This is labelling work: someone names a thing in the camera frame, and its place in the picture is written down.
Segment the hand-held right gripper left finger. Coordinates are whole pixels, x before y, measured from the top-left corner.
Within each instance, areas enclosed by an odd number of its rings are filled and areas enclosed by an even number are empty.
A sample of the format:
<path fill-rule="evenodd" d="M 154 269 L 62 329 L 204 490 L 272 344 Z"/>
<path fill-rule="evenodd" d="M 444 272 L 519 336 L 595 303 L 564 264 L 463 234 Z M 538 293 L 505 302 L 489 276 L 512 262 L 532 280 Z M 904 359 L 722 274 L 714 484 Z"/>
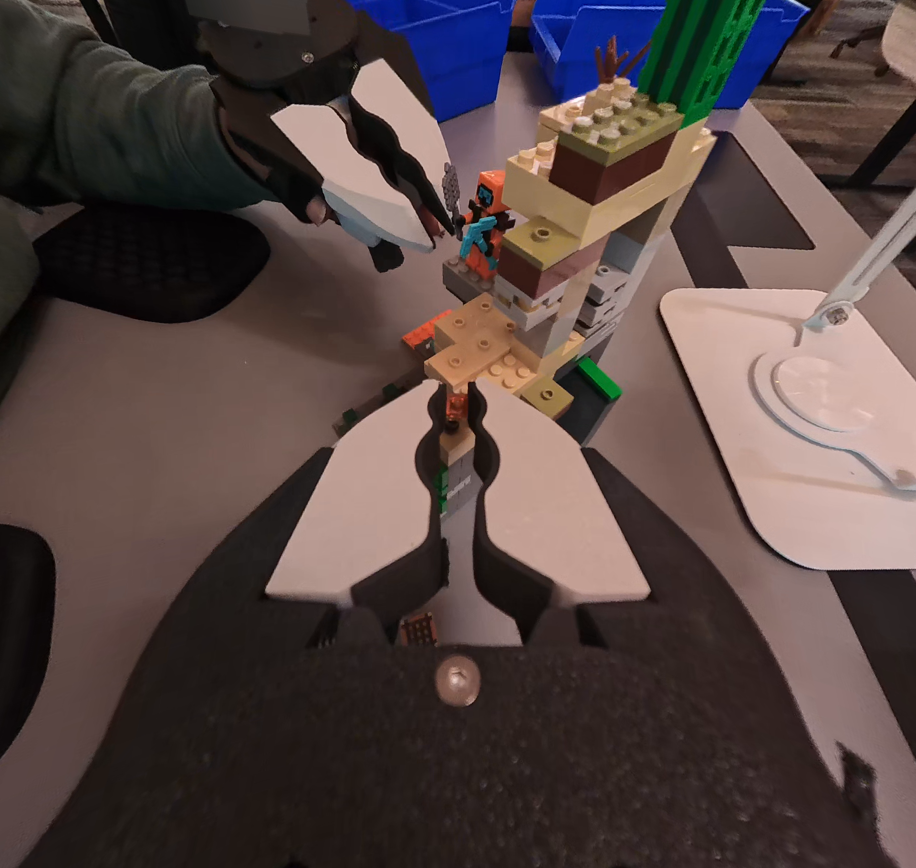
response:
<path fill-rule="evenodd" d="M 266 594 L 336 607 L 417 607 L 441 585 L 445 386 L 425 380 L 344 434 Z"/>

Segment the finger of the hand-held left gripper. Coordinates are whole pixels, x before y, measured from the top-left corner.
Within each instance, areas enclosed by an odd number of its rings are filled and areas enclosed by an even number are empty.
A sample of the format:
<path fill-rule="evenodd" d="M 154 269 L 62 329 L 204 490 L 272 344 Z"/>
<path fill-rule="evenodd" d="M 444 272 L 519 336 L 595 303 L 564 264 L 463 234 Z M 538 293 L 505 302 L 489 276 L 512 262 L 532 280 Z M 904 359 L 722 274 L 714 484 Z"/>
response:
<path fill-rule="evenodd" d="M 443 192 L 452 160 L 434 115 L 384 60 L 361 66 L 348 100 L 360 152 L 415 208 L 453 233 Z"/>
<path fill-rule="evenodd" d="M 367 246 L 434 249 L 410 200 L 352 146 L 347 124 L 333 108 L 291 104 L 271 120 L 321 175 L 323 198 L 349 235 Z"/>

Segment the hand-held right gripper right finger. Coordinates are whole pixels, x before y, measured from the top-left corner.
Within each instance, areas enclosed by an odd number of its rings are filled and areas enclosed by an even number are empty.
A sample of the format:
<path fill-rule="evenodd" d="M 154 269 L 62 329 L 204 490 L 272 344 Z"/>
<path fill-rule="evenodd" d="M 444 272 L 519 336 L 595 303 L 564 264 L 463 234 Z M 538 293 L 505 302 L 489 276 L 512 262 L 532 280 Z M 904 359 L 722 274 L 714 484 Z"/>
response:
<path fill-rule="evenodd" d="M 649 586 L 581 446 L 487 379 L 475 382 L 475 469 L 495 550 L 548 581 L 560 607 L 646 599 Z"/>

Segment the grey toy axe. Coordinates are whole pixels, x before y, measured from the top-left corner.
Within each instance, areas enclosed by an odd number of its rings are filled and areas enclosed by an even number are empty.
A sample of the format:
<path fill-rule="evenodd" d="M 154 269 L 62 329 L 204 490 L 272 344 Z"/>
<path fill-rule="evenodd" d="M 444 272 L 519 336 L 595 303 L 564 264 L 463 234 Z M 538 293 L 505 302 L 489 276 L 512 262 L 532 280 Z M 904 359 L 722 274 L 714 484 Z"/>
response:
<path fill-rule="evenodd" d="M 459 241 L 462 241 L 464 237 L 465 219 L 461 210 L 459 210 L 461 196 L 460 182 L 455 165 L 448 162 L 446 162 L 444 166 L 442 192 L 446 209 L 451 214 L 453 234 Z"/>

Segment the toy brick building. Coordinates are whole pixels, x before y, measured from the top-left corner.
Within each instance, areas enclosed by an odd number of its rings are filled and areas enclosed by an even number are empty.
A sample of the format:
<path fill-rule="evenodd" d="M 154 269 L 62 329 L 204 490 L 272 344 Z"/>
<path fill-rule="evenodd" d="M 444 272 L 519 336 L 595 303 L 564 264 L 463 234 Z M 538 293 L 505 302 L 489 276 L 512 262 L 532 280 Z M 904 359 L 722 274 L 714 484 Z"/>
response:
<path fill-rule="evenodd" d="M 654 103 L 625 78 L 542 111 L 536 144 L 504 169 L 503 202 L 516 224 L 497 274 L 484 280 L 466 267 L 457 240 L 441 269 L 463 307 L 406 334 L 422 370 L 346 410 L 336 434 L 425 377 L 447 395 L 490 380 L 589 440 L 619 395 L 598 362 L 712 152 L 707 121 L 682 127 L 674 104 Z M 474 443 L 467 421 L 454 434 L 442 430 L 444 516 L 469 495 Z"/>

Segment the person's left forearm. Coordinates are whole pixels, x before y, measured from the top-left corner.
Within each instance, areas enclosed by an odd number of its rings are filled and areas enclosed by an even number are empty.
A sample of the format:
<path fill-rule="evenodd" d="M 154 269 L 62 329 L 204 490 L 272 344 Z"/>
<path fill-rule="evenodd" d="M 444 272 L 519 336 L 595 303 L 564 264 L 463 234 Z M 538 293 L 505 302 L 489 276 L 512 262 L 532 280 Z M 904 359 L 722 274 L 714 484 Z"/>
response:
<path fill-rule="evenodd" d="M 27 206 L 190 210 L 276 201 L 226 146 L 206 70 L 160 71 L 85 27 L 1 0 L 1 188 Z"/>

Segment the blue plastic bin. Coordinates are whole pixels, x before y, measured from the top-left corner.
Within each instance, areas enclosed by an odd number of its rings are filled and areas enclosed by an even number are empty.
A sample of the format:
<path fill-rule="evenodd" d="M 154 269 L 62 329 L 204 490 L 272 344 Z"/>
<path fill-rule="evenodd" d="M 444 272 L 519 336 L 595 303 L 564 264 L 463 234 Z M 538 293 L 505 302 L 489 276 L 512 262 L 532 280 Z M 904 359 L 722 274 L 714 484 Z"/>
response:
<path fill-rule="evenodd" d="M 410 44 L 440 122 L 492 103 L 517 0 L 347 0 Z"/>
<path fill-rule="evenodd" d="M 658 26 L 666 0 L 535 0 L 530 39 L 553 101 L 584 96 L 599 84 L 596 47 L 616 37 L 620 51 L 640 50 Z M 761 83 L 809 8 L 795 0 L 766 0 L 716 102 L 739 109 Z"/>

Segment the teal toy sword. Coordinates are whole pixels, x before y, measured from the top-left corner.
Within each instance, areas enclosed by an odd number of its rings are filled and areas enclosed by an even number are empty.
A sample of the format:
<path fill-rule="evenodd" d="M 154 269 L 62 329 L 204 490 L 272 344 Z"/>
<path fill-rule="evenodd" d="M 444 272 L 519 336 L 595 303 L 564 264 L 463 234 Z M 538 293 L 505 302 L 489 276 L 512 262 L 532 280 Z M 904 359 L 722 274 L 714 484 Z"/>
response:
<path fill-rule="evenodd" d="M 486 258 L 492 255 L 492 243 L 487 236 L 496 228 L 497 223 L 498 219 L 494 215 L 465 223 L 464 237 L 459 252 L 461 260 L 467 260 L 474 248 L 477 248 Z"/>

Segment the orange toy minifigure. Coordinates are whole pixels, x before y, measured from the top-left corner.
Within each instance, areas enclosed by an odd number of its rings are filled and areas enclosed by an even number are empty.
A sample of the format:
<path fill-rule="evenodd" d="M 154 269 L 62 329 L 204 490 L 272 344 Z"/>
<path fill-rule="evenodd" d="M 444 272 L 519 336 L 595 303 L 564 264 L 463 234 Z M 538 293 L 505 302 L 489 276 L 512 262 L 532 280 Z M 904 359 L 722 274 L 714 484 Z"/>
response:
<path fill-rule="evenodd" d="M 460 215 L 456 230 L 461 233 L 459 256 L 466 267 L 481 279 L 492 280 L 498 272 L 502 239 L 513 229 L 516 219 L 503 202 L 505 170 L 483 171 L 478 177 L 474 198 Z"/>

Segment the black jacket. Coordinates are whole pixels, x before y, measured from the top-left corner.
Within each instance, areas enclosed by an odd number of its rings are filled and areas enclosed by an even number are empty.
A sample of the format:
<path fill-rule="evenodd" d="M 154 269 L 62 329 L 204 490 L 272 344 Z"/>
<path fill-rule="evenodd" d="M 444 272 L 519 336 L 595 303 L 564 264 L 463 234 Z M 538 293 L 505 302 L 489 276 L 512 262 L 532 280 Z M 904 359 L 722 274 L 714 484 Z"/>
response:
<path fill-rule="evenodd" d="M 185 0 L 104 0 L 120 48 L 161 70 L 211 65 Z"/>

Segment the white book stand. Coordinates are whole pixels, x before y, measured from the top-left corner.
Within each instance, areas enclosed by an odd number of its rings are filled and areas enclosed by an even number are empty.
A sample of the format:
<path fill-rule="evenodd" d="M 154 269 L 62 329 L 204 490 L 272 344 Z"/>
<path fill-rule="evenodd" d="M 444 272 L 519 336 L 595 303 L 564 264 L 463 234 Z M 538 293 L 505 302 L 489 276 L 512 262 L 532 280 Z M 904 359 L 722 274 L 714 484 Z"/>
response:
<path fill-rule="evenodd" d="M 915 382 L 855 303 L 910 194 L 830 293 L 676 289 L 659 311 L 753 530 L 820 571 L 914 569 Z"/>

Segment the brown toy twig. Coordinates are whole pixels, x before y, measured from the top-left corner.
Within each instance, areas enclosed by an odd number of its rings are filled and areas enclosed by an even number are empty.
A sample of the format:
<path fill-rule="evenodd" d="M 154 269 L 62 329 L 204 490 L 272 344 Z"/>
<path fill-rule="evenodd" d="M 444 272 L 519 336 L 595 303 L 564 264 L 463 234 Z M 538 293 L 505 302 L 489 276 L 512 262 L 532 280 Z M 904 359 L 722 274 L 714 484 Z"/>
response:
<path fill-rule="evenodd" d="M 594 61 L 597 70 L 598 85 L 611 84 L 617 79 L 625 79 L 633 72 L 635 66 L 649 52 L 651 41 L 635 53 L 631 54 L 629 50 L 620 51 L 617 45 L 617 37 L 610 37 L 606 45 L 594 49 Z"/>

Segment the black mesh chair seat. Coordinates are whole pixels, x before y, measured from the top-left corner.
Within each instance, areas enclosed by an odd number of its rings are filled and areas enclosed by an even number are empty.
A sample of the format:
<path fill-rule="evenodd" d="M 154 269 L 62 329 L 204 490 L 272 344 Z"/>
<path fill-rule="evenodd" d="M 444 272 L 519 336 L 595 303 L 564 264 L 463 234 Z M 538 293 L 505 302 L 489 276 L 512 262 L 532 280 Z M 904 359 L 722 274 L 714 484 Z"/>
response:
<path fill-rule="evenodd" d="M 271 254 L 264 233 L 233 215 L 111 202 L 86 205 L 33 247 L 47 294 L 169 324 L 227 307 Z"/>
<path fill-rule="evenodd" d="M 1 754 L 16 740 L 45 678 L 52 647 L 56 568 L 37 533 L 1 526 Z"/>

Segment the green toy cactus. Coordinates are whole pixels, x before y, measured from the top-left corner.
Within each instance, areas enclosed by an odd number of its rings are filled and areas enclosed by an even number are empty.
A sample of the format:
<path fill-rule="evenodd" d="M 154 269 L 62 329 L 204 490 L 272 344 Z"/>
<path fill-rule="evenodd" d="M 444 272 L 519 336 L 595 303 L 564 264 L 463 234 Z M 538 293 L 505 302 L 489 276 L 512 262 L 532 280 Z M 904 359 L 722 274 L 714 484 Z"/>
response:
<path fill-rule="evenodd" d="M 638 90 L 674 104 L 682 127 L 716 105 L 765 0 L 666 0 Z"/>

